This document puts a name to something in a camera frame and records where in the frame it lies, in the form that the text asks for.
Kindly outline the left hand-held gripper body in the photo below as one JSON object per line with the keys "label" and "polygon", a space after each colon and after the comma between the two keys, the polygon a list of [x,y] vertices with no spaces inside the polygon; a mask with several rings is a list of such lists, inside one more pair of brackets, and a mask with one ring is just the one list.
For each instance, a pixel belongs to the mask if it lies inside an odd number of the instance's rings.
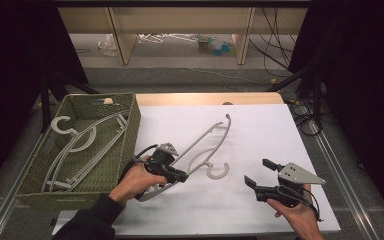
{"label": "left hand-held gripper body", "polygon": [[177,155],[177,150],[171,143],[161,144],[146,161],[145,169],[154,175],[175,176],[178,171],[171,164]]}

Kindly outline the green woven basket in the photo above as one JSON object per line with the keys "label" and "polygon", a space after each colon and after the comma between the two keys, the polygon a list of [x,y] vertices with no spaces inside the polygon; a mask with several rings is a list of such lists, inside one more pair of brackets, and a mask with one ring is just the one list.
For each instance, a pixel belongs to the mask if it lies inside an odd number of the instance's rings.
{"label": "green woven basket", "polygon": [[133,93],[66,96],[15,197],[40,211],[91,207],[132,159],[140,119]]}

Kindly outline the person's left hand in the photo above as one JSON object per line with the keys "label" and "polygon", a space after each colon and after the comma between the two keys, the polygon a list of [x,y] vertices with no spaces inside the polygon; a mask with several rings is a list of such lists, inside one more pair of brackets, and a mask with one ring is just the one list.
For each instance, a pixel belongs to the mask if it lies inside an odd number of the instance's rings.
{"label": "person's left hand", "polygon": [[143,162],[135,163],[125,174],[121,182],[110,192],[109,197],[122,206],[128,200],[145,191],[153,185],[165,185],[164,176],[149,173]]}

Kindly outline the white paper sheet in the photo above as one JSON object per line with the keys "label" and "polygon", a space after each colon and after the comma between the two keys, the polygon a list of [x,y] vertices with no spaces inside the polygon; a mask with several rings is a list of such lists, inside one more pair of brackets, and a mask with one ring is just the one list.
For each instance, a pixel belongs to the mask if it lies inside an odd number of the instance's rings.
{"label": "white paper sheet", "polygon": [[248,176],[259,185],[277,185],[276,172],[264,167],[263,159],[314,169],[287,106],[143,106],[140,112],[137,150],[170,142],[179,153],[229,114],[230,131],[211,162],[214,170],[221,171],[225,162],[230,170],[219,180],[198,170],[148,201],[129,201],[113,225],[117,238],[239,238],[290,231],[244,182]]}

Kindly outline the metal floor rail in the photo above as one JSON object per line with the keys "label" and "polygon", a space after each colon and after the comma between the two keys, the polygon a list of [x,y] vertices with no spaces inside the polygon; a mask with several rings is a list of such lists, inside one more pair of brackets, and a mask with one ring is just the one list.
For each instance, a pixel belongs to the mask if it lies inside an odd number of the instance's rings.
{"label": "metal floor rail", "polygon": [[315,135],[316,141],[322,151],[324,159],[329,166],[330,171],[335,178],[335,181],[342,193],[342,196],[347,203],[360,232],[365,240],[378,240],[378,235],[373,229],[372,222],[369,215],[363,207],[362,202],[358,198],[354,188],[351,185],[350,180],[346,176],[343,168],[341,167],[339,160],[334,153],[330,143],[327,140],[323,131],[316,126],[315,122],[309,124],[311,132]]}
{"label": "metal floor rail", "polygon": [[15,209],[15,206],[17,204],[17,199],[15,198],[15,194],[17,192],[18,186],[20,185],[23,176],[32,160],[33,154],[36,152],[36,149],[38,148],[40,142],[43,139],[43,134],[40,134],[36,138],[36,142],[31,148],[29,155],[26,157],[26,160],[24,161],[24,164],[22,165],[22,168],[19,170],[17,177],[12,182],[11,188],[9,192],[6,194],[6,196],[3,198],[3,200],[0,202],[0,235],[5,229],[5,226]]}

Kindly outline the person's right hand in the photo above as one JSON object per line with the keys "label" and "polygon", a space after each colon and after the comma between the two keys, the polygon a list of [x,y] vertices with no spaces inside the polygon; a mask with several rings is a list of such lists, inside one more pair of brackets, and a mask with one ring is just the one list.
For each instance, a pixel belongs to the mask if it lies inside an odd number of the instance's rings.
{"label": "person's right hand", "polygon": [[276,218],[283,216],[287,220],[300,240],[324,240],[316,213],[310,206],[300,203],[294,208],[289,208],[274,199],[268,199],[267,204],[276,211]]}

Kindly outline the clear plastic bag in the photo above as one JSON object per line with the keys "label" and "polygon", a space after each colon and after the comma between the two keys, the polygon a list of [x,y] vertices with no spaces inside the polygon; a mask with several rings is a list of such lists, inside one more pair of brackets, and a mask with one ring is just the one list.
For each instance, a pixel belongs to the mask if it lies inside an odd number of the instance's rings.
{"label": "clear plastic bag", "polygon": [[104,39],[98,42],[98,48],[104,56],[117,56],[117,47],[112,34],[106,34]]}

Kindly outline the black metal stand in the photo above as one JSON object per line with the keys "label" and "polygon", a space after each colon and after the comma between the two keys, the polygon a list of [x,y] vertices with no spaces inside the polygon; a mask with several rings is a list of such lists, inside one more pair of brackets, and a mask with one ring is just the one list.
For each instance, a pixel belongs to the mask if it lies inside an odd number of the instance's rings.
{"label": "black metal stand", "polygon": [[44,73],[40,81],[42,133],[47,130],[51,123],[49,93],[52,93],[57,101],[62,101],[68,95],[66,85],[74,86],[87,94],[98,94],[98,91],[92,89],[87,84],[79,82],[62,72],[48,71]]}
{"label": "black metal stand", "polygon": [[280,83],[277,83],[268,89],[268,92],[277,92],[288,85],[299,81],[298,87],[296,88],[295,95],[299,99],[312,98],[312,120],[317,126],[317,130],[323,129],[321,124],[321,76],[319,70],[312,64],[308,64],[301,70],[287,77]]}

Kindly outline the wooden shelf unit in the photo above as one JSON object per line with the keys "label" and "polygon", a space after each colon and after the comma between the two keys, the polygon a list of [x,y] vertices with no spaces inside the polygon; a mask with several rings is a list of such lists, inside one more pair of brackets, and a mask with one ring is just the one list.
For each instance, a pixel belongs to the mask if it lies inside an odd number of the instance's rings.
{"label": "wooden shelf unit", "polygon": [[232,36],[237,63],[245,63],[248,38],[268,34],[275,26],[282,35],[300,33],[307,10],[280,7],[60,7],[72,34],[112,34],[123,65],[129,63],[138,34],[197,33]]}

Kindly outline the dark curtain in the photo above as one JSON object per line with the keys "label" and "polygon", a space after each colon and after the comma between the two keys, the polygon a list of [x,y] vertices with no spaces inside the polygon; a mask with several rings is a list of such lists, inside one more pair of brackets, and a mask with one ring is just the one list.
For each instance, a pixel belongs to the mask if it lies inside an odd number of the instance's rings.
{"label": "dark curtain", "polygon": [[87,81],[54,1],[0,0],[0,167],[52,71]]}
{"label": "dark curtain", "polygon": [[304,67],[335,15],[349,19],[333,38],[323,81],[334,116],[384,199],[384,0],[313,0],[289,70]]}

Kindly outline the colourful toy pile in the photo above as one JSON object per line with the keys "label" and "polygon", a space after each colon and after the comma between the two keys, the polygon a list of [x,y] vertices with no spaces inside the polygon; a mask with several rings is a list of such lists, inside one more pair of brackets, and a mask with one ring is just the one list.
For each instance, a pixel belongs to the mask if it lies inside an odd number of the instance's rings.
{"label": "colourful toy pile", "polygon": [[236,54],[234,47],[230,43],[216,37],[199,35],[197,44],[200,51],[211,53],[214,56],[221,56],[223,54],[234,56]]}

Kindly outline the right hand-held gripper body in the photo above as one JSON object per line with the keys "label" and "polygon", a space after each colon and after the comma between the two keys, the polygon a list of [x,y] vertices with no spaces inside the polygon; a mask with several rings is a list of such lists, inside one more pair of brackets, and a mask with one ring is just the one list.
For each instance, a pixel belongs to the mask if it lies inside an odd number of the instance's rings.
{"label": "right hand-held gripper body", "polygon": [[274,199],[284,206],[293,208],[299,203],[308,204],[304,196],[304,184],[323,185],[326,181],[323,178],[309,172],[295,163],[278,165],[278,182],[274,187],[256,186],[255,195],[258,201],[266,202]]}

